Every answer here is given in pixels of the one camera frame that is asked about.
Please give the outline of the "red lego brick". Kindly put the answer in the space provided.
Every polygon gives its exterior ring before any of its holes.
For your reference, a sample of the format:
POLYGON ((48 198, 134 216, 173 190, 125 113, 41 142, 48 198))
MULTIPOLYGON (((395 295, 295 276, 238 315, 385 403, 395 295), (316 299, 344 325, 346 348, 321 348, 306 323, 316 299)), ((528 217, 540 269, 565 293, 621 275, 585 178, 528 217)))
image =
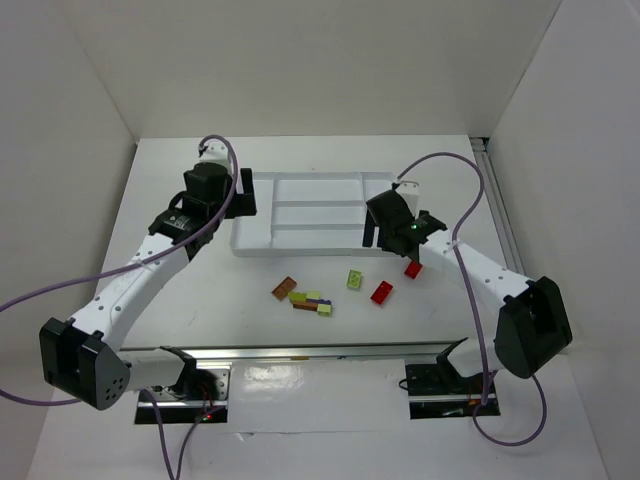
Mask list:
POLYGON ((393 291, 393 285, 387 281, 381 281, 372 293, 370 299, 378 306, 382 306, 393 291))
POLYGON ((404 270, 404 275, 412 280, 415 280, 417 276, 420 274, 423 266, 416 261, 410 261, 404 270))

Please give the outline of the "purple lego plate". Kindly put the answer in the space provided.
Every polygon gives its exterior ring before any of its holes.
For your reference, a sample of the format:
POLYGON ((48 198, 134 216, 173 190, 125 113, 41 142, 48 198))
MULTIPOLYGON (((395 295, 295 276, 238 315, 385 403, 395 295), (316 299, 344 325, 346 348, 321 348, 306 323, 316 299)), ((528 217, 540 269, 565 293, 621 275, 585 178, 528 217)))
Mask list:
POLYGON ((322 305, 332 305, 332 301, 331 300, 325 300, 325 299, 311 299, 311 298, 307 298, 306 299, 307 303, 313 303, 313 304, 322 304, 322 305))

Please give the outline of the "brown lego plate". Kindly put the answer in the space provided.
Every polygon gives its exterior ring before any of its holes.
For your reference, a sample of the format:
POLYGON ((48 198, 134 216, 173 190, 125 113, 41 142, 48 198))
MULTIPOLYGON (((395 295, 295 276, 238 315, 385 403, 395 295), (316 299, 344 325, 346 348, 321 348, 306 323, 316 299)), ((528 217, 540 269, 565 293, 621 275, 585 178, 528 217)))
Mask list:
POLYGON ((297 286, 297 282, 291 277, 285 277, 272 291, 272 295, 278 300, 282 301, 288 297, 288 294, 292 292, 297 286))
POLYGON ((292 307, 294 309, 306 310, 306 311, 316 311, 318 306, 319 306, 319 304, 318 303, 314 303, 314 302, 294 301, 292 303, 292 307))

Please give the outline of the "curved green lego brick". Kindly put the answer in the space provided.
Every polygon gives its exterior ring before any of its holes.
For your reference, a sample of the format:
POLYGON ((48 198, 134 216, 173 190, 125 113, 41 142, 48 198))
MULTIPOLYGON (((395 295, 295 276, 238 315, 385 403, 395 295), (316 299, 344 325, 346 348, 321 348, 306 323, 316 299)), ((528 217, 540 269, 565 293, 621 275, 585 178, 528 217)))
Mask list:
POLYGON ((288 293, 288 300, 290 301, 291 304, 295 304, 295 303, 304 303, 307 301, 307 294, 304 292, 289 292, 288 293))

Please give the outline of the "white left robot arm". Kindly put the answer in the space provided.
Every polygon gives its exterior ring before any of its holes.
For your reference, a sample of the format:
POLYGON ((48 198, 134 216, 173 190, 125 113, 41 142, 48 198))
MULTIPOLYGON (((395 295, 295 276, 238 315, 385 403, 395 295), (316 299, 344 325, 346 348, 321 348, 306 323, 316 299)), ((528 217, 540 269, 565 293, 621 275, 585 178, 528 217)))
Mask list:
POLYGON ((51 318, 39 332, 46 382, 99 411, 127 391, 160 387, 183 398, 216 390, 215 376, 177 347, 138 354, 121 350, 141 314, 221 223, 257 212, 252 171, 239 168, 228 140, 203 138, 198 158, 183 175, 184 189, 150 225, 127 271, 69 319, 51 318))

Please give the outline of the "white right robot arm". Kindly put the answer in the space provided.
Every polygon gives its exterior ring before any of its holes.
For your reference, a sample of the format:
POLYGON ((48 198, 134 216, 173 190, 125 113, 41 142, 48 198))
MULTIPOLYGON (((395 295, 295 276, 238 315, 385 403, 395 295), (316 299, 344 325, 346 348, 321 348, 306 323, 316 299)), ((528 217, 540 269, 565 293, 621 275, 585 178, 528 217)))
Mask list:
POLYGON ((455 344, 446 360, 461 377, 506 370, 527 379, 573 341, 559 286, 508 270, 454 237, 445 223, 418 211, 417 186, 395 183, 366 202, 362 244, 442 273, 497 317, 492 340, 481 332, 455 344))

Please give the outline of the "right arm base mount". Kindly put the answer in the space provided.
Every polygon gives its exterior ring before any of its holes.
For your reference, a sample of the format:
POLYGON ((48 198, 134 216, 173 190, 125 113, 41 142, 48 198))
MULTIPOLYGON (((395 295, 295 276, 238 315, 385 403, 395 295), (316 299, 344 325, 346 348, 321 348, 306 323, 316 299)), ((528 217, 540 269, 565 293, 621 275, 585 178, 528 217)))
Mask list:
POLYGON ((412 420, 471 417, 480 405, 483 375, 461 377, 448 365, 406 364, 398 387, 408 395, 412 420))

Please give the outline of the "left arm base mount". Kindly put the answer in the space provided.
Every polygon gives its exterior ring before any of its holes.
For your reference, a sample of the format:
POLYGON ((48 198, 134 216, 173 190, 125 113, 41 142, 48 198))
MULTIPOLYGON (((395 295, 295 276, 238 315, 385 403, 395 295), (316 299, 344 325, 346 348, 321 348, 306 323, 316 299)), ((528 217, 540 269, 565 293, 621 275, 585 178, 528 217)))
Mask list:
POLYGON ((134 354, 144 380, 154 385, 143 386, 138 394, 137 424, 188 424, 200 418, 204 424, 228 421, 228 395, 231 364, 203 360, 176 347, 162 346, 134 354))

